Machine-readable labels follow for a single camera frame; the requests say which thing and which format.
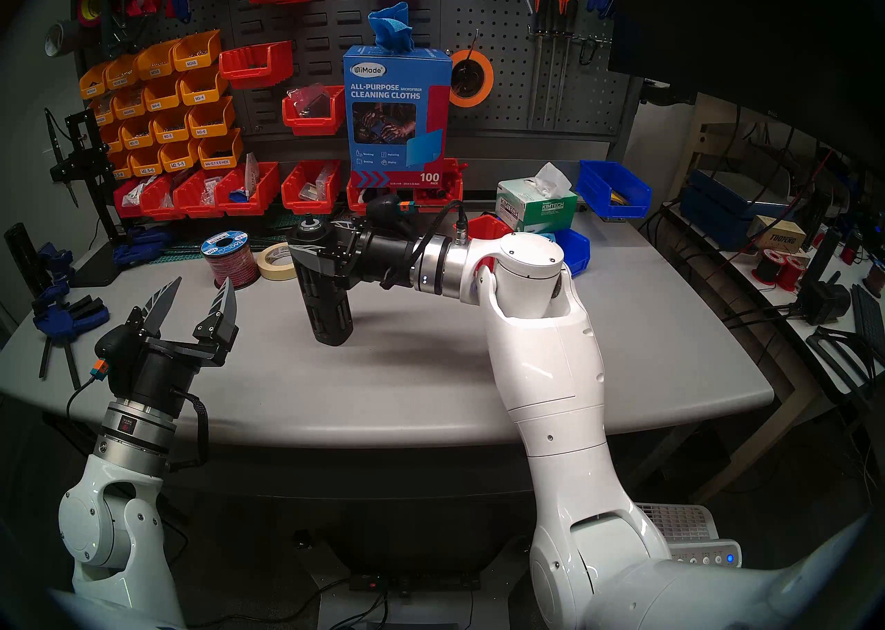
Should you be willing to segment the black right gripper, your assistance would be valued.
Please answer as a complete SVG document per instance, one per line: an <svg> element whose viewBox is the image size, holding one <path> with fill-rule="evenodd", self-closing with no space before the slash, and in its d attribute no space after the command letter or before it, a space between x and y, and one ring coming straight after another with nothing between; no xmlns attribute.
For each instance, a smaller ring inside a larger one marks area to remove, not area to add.
<svg viewBox="0 0 885 630"><path fill-rule="evenodd" d="M378 282L383 289L411 287L412 253L419 237L372 227L357 218L334 219L330 226L337 241L329 245L288 241L296 267L337 278L342 289L352 289L359 282Z"/></svg>

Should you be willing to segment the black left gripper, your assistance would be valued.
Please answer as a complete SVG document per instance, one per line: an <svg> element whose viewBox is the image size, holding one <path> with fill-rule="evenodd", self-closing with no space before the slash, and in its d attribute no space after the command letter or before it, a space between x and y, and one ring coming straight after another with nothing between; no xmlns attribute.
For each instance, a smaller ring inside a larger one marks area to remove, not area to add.
<svg viewBox="0 0 885 630"><path fill-rule="evenodd" d="M193 331L196 342L157 339L180 283L181 277L175 278L144 306L132 309L126 325L137 335L112 336L113 396L149 406L173 419L179 417L184 396L200 369L223 366L239 333L235 288L232 279L226 278L207 316Z"/></svg>

